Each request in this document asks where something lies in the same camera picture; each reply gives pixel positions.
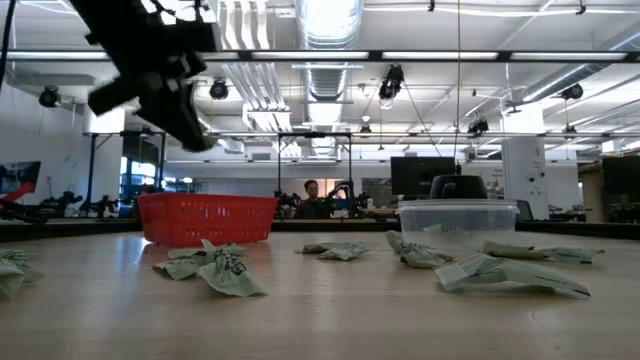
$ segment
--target table surface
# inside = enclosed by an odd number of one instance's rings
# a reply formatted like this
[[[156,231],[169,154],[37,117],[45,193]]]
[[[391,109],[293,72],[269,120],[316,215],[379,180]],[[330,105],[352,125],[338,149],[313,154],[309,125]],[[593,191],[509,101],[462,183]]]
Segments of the table surface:
[[[351,262],[303,244],[376,243]],[[0,300],[3,359],[640,358],[640,242],[517,233],[505,243],[602,248],[593,265],[545,262],[591,299],[536,287],[446,293],[401,264],[382,233],[276,233],[244,263],[268,296],[235,298],[151,265],[166,248],[140,234],[4,243],[46,274]]]

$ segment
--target white column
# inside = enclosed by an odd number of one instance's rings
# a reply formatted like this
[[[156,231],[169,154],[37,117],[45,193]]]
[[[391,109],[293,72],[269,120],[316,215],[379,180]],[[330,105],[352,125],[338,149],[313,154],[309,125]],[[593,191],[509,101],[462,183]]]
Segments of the white column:
[[[531,104],[505,117],[504,131],[543,133],[542,107]],[[505,199],[528,201],[534,219],[549,218],[544,140],[510,138],[502,143]]]
[[[84,118],[87,132],[120,132],[124,130],[125,110],[117,108],[102,116],[96,116],[88,106],[85,106]],[[106,136],[100,136],[96,141],[96,148],[91,201],[99,201],[103,195],[108,195],[111,200],[117,199],[120,193],[122,138],[112,136],[107,140]]]

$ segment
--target ceiling duct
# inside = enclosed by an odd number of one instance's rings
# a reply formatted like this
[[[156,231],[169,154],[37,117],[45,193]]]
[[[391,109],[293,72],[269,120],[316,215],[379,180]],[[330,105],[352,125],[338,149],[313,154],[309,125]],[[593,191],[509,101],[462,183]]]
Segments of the ceiling duct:
[[[598,51],[640,51],[640,23],[627,28],[625,31],[604,42]],[[612,64],[590,63],[582,65],[567,65],[541,81],[526,87],[513,95],[513,101],[507,105],[524,105],[538,102],[547,97],[557,95],[570,86],[597,74]],[[499,106],[499,100],[486,101],[476,109],[477,113],[488,114]]]
[[[358,41],[362,24],[363,0],[296,0],[296,13],[301,47],[305,50],[348,50]],[[306,71],[307,114],[314,130],[333,131],[340,121],[349,70],[310,69]],[[318,155],[332,152],[331,139],[313,139]]]

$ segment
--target red basket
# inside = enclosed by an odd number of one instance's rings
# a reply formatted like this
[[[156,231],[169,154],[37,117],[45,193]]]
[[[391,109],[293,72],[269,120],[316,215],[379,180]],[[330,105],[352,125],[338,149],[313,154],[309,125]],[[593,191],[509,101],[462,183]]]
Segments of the red basket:
[[[266,240],[277,198],[181,193],[138,197],[144,237],[170,246]]]

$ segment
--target man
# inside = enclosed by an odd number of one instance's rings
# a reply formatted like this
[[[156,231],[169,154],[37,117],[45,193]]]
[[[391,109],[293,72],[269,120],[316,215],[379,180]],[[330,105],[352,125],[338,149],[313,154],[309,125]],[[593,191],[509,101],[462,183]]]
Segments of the man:
[[[323,201],[318,198],[318,182],[308,180],[304,183],[304,191],[309,198],[300,203],[294,215],[295,219],[329,219],[331,214]]]

